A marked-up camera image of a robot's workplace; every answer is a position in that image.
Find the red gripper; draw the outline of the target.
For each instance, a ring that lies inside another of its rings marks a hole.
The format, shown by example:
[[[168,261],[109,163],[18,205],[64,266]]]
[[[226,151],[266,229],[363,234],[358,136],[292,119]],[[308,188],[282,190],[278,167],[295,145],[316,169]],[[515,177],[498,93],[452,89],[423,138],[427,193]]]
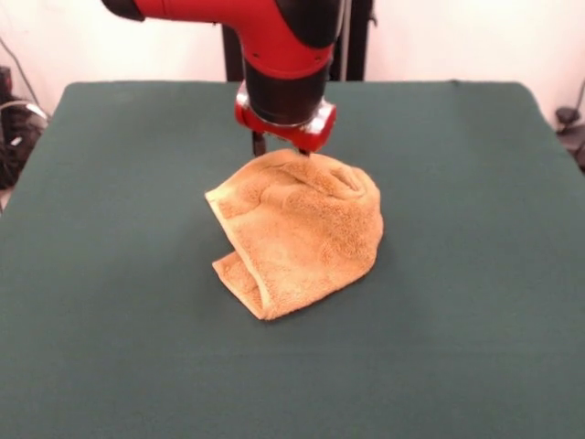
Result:
[[[333,131],[337,109],[326,99],[317,105],[314,115],[306,123],[296,125],[278,125],[260,118],[250,106],[250,96],[245,84],[240,84],[234,107],[237,122],[251,130],[252,153],[262,156],[266,153],[264,135],[272,135],[289,142],[300,155],[309,157],[319,151],[327,142]]]

